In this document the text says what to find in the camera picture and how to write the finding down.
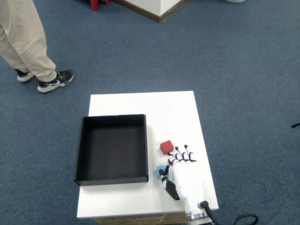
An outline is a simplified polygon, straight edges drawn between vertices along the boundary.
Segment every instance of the red cube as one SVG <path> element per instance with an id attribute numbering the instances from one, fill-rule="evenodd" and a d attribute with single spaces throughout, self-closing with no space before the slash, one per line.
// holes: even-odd
<path id="1" fill-rule="evenodd" d="M 160 144 L 160 149 L 163 152 L 163 154 L 167 154 L 169 152 L 172 152 L 174 150 L 174 146 L 172 145 L 172 142 L 166 141 Z"/>

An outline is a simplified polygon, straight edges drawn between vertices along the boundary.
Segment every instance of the blue carpet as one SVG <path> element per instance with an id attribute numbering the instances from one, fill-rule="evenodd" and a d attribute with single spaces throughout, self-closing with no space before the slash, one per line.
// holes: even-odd
<path id="1" fill-rule="evenodd" d="M 299 224 L 299 0 L 190 0 L 162 24 L 113 3 L 35 3 L 49 56 L 76 77 L 43 95 L 0 60 L 0 224 L 95 224 L 76 218 L 73 182 L 90 94 L 176 90 L 195 92 L 216 218 Z"/>

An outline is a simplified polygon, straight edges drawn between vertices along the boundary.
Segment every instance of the red object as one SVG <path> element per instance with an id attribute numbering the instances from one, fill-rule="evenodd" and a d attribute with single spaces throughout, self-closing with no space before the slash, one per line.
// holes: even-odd
<path id="1" fill-rule="evenodd" d="M 109 5 L 109 0 L 105 0 L 105 4 Z M 93 11 L 99 10 L 99 0 L 90 0 L 90 6 L 92 6 Z"/>
<path id="2" fill-rule="evenodd" d="M 163 152 L 163 154 L 167 154 L 169 152 L 172 152 L 174 150 L 174 146 L 172 145 L 172 142 L 166 141 L 160 144 L 160 149 Z"/>

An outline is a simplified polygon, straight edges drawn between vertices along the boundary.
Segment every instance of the nike logo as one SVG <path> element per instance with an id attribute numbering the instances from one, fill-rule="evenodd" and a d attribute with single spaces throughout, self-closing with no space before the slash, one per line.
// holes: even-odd
<path id="1" fill-rule="evenodd" d="M 59 85 L 60 82 L 59 81 L 56 81 L 56 83 L 44 83 L 45 85 Z"/>

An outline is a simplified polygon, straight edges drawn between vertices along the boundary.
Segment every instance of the black box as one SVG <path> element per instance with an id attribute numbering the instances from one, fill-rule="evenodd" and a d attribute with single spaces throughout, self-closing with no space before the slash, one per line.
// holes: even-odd
<path id="1" fill-rule="evenodd" d="M 75 182 L 86 186 L 147 181 L 146 116 L 84 117 Z"/>

